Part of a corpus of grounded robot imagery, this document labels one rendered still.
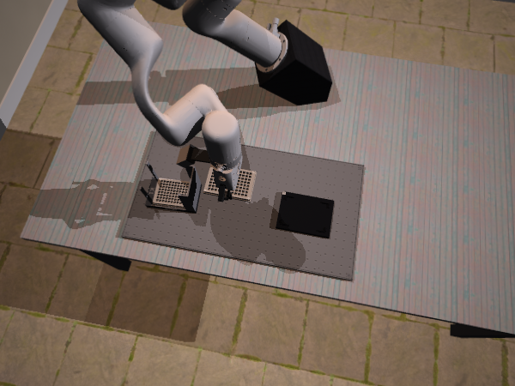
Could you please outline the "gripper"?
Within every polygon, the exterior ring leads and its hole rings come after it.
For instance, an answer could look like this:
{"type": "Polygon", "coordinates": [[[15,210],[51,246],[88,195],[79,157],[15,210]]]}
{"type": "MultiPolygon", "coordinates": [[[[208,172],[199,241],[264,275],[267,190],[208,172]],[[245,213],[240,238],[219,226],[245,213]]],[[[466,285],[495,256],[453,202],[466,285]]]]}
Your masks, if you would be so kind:
{"type": "Polygon", "coordinates": [[[241,159],[239,163],[227,170],[224,170],[222,173],[216,172],[217,169],[213,165],[213,172],[214,172],[214,179],[215,179],[215,185],[217,188],[219,188],[219,196],[218,196],[218,202],[223,202],[224,200],[232,200],[232,192],[236,189],[236,185],[238,183],[239,178],[239,172],[242,164],[242,153],[241,153],[241,159]],[[225,191],[227,189],[227,191],[225,191]]]}

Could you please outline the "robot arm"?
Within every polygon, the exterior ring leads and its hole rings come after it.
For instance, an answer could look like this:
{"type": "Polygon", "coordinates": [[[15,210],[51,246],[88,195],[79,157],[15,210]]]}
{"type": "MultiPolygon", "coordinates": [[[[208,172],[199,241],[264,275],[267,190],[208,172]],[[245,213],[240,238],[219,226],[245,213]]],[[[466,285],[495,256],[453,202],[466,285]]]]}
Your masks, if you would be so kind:
{"type": "MultiPolygon", "coordinates": [[[[77,5],[130,67],[136,104],[162,137],[174,146],[183,146],[202,131],[207,150],[193,145],[181,148],[176,164],[185,168],[195,161],[211,162],[218,173],[236,166],[241,159],[239,123],[211,87],[195,86],[163,114],[154,105],[148,93],[148,78],[163,41],[135,8],[135,1],[77,0],[77,5]]],[[[248,57],[265,74],[277,70],[287,56],[288,40],[278,32],[279,19],[273,18],[272,27],[268,23],[265,29],[235,9],[242,0],[152,1],[170,10],[185,3],[182,16],[191,31],[248,57]]]]}

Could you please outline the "beige well plate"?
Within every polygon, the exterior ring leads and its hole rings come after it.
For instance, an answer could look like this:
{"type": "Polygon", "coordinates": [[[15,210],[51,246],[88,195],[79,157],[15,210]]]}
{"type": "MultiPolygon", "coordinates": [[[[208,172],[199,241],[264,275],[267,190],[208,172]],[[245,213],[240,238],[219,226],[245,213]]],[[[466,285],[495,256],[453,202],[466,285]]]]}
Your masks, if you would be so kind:
{"type": "Polygon", "coordinates": [[[190,182],[159,178],[154,193],[153,205],[185,208],[178,194],[187,195],[190,182]]]}
{"type": "MultiPolygon", "coordinates": [[[[255,184],[257,173],[254,171],[240,169],[238,183],[236,189],[232,192],[232,199],[244,202],[251,202],[253,187],[255,184]]],[[[215,185],[213,165],[210,165],[209,174],[204,187],[204,194],[219,196],[219,188],[215,185]]]]}

